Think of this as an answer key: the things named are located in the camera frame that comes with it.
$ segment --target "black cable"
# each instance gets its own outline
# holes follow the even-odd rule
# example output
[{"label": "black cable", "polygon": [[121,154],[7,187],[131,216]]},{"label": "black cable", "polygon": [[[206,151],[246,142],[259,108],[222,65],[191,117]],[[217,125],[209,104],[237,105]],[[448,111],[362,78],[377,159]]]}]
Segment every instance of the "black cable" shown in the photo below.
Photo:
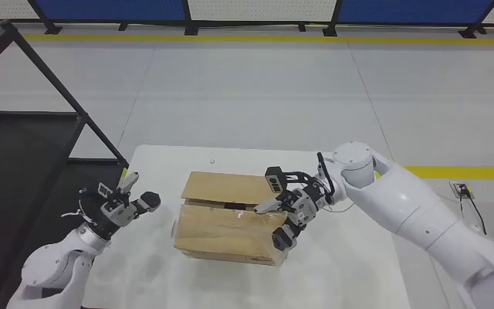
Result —
[{"label": "black cable", "polygon": [[344,210],[330,210],[330,209],[326,209],[323,207],[323,210],[327,211],[327,212],[333,212],[333,213],[342,213],[342,212],[346,212],[348,210],[350,210],[350,208],[352,208],[353,206],[355,205],[355,203],[352,203],[352,205],[348,206],[346,209]]},{"label": "black cable", "polygon": [[484,223],[484,219],[480,215],[479,210],[477,209],[477,205],[473,202],[473,199],[472,199],[472,196],[470,195],[470,193],[468,193],[467,196],[469,197],[470,202],[472,202],[473,208],[475,208],[475,211],[477,212],[477,215],[479,215],[480,222],[482,224],[482,231],[484,232],[484,235],[487,235],[486,225]]},{"label": "black cable", "polygon": [[334,194],[333,181],[331,180],[330,174],[327,172],[326,164],[324,163],[323,154],[321,154],[320,152],[317,153],[317,161],[319,161],[319,164],[321,165],[321,168],[323,169],[324,176],[326,177],[327,182],[330,184],[330,189],[331,189],[330,195],[332,196]]},{"label": "black cable", "polygon": [[469,199],[470,202],[472,202],[473,208],[477,212],[477,215],[480,218],[480,222],[482,224],[482,231],[484,232],[484,235],[487,235],[487,230],[486,230],[486,225],[484,223],[484,218],[482,218],[482,215],[480,214],[480,211],[477,209],[477,205],[473,202],[472,195],[470,194],[470,190],[466,187],[466,185],[462,185],[460,188],[460,201],[462,198],[462,195],[466,195]]},{"label": "black cable", "polygon": [[463,203],[462,203],[462,193],[460,193],[460,210],[462,211],[462,217],[465,218],[465,214],[463,214]]}]

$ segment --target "black post base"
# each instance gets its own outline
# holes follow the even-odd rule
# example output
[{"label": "black post base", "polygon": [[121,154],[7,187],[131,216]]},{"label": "black post base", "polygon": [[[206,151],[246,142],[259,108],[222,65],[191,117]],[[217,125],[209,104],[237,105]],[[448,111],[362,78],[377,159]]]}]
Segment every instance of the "black post base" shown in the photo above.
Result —
[{"label": "black post base", "polygon": [[196,36],[199,32],[199,28],[198,27],[187,27],[185,28],[185,35],[186,36]]},{"label": "black post base", "polygon": [[477,31],[482,34],[483,36],[487,34],[486,28],[484,27],[479,27]]},{"label": "black post base", "polygon": [[330,29],[329,27],[323,29],[323,34],[324,36],[338,36],[337,31],[335,29]]},{"label": "black post base", "polygon": [[118,31],[125,31],[125,29],[127,29],[127,26],[129,24],[127,24],[126,22],[122,22],[119,26],[118,26]]},{"label": "black post base", "polygon": [[59,34],[60,31],[62,31],[62,28],[63,27],[57,27],[57,26],[53,26],[51,28],[48,28],[46,31],[45,31],[45,34]]},{"label": "black post base", "polygon": [[475,34],[473,34],[473,32],[469,30],[460,30],[458,31],[458,33],[460,34],[460,36],[462,36],[463,39],[477,39]]}]

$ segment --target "box flap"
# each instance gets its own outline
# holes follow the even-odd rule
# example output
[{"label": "box flap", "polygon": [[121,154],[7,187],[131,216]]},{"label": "box flap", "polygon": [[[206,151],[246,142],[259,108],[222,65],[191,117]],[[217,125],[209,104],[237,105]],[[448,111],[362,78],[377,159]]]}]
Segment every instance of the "box flap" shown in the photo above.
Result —
[{"label": "box flap", "polygon": [[193,171],[182,193],[183,199],[258,205],[276,197],[263,176]]}]

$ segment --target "white floor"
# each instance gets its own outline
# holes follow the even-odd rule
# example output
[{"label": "white floor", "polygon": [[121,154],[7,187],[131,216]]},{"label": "white floor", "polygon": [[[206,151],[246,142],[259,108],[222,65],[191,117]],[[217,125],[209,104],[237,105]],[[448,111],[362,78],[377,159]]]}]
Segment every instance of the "white floor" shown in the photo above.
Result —
[{"label": "white floor", "polygon": [[[129,161],[140,144],[332,151],[357,140],[403,165],[494,165],[494,46],[31,44]],[[11,46],[0,55],[0,110],[70,106]],[[73,155],[110,157],[89,131]],[[453,199],[448,181],[428,182]],[[494,235],[493,182],[469,184]],[[395,246],[413,309],[463,308],[440,266]]]}]

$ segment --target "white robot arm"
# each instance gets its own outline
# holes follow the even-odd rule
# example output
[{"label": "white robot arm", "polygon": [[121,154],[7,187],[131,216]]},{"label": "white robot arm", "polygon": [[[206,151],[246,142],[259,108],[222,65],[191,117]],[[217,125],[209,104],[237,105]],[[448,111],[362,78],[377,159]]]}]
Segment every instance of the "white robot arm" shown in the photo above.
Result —
[{"label": "white robot arm", "polygon": [[[129,201],[130,189],[139,179],[128,175],[114,190],[100,183],[97,192],[80,191],[80,208],[69,215],[82,216],[85,222],[59,243],[38,248],[22,268],[22,281],[7,309],[80,309],[93,260],[110,244],[111,236],[121,227],[160,205],[158,194],[145,192],[140,199]],[[88,216],[81,204],[96,203]],[[43,297],[43,289],[57,294]]]},{"label": "white robot arm", "polygon": [[[276,248],[292,249],[319,209],[348,197],[379,225],[434,257],[455,282],[468,309],[492,308],[494,242],[490,238],[467,227],[421,179],[365,144],[339,146],[327,166],[320,153],[318,158],[315,177],[284,173],[279,167],[266,171],[271,189],[281,194],[255,210],[288,212],[285,224],[273,232]],[[294,182],[307,186],[287,190],[287,184]]]}]

